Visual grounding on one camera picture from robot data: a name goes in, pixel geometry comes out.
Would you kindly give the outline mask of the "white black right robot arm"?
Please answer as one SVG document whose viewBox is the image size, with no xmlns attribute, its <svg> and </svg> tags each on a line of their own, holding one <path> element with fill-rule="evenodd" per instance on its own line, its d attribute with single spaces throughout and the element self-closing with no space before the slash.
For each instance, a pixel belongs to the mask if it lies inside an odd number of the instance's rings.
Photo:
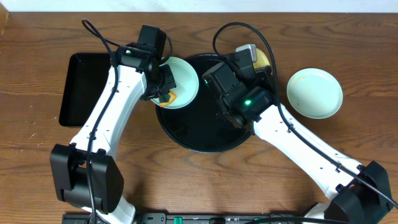
<svg viewBox="0 0 398 224">
<path fill-rule="evenodd" d="M 297 164 L 329 200 L 313 206 L 301 223 L 379 223 L 397 203 L 387 171 L 364 166 L 300 124 L 272 90 L 270 61 L 257 66 L 255 45 L 220 58 L 202 76 L 227 120 L 272 144 Z"/>
</svg>

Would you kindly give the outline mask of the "yellow plate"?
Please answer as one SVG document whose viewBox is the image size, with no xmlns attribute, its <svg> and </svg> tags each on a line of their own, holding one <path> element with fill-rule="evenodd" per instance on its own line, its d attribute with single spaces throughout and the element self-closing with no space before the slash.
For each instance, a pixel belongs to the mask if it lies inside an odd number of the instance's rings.
<svg viewBox="0 0 398 224">
<path fill-rule="evenodd" d="M 253 63 L 254 69 L 270 66 L 271 63 L 261 49 L 256 49 L 257 61 Z"/>
</svg>

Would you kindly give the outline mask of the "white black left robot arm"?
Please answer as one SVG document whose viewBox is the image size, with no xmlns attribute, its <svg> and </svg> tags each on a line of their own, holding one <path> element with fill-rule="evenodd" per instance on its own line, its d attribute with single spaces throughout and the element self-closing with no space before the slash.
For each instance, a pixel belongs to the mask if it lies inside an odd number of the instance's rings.
<svg viewBox="0 0 398 224">
<path fill-rule="evenodd" d="M 112 66 L 93 111 L 69 145 L 50 154 L 60 201 L 90 212 L 85 223 L 132 223 L 135 208 L 123 197 L 124 178 L 115 160 L 119 140 L 139 100 L 151 100 L 176 86 L 163 58 L 170 39 L 143 25 L 136 43 L 110 51 Z"/>
</svg>

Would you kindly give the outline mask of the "orange green scrubbing sponge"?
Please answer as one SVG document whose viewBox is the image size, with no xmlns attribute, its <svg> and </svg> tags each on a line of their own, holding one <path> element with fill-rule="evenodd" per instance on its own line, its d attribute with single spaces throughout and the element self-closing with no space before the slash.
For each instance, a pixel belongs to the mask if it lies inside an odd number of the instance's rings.
<svg viewBox="0 0 398 224">
<path fill-rule="evenodd" d="M 169 91 L 167 94 L 159 97 L 159 106 L 166 107 L 173 103 L 177 98 L 177 95 L 173 91 Z"/>
</svg>

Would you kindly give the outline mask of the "mint plate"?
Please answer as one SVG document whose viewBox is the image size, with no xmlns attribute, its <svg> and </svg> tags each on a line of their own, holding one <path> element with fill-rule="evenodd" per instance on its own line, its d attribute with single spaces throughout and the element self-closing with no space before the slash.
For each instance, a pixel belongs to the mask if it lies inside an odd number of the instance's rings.
<svg viewBox="0 0 398 224">
<path fill-rule="evenodd" d="M 336 114 L 343 104 L 343 89 L 329 72 L 304 68 L 294 73 L 287 83 L 287 98 L 301 115 L 325 119 Z"/>
<path fill-rule="evenodd" d="M 163 105 L 166 109 L 179 109 L 189 105 L 196 97 L 199 89 L 198 75 L 195 69 L 185 60 L 177 57 L 170 57 L 166 64 L 169 65 L 175 80 L 176 87 L 170 91 L 174 93 L 176 99 L 168 105 Z M 157 106 L 161 106 L 158 98 L 151 99 Z"/>
</svg>

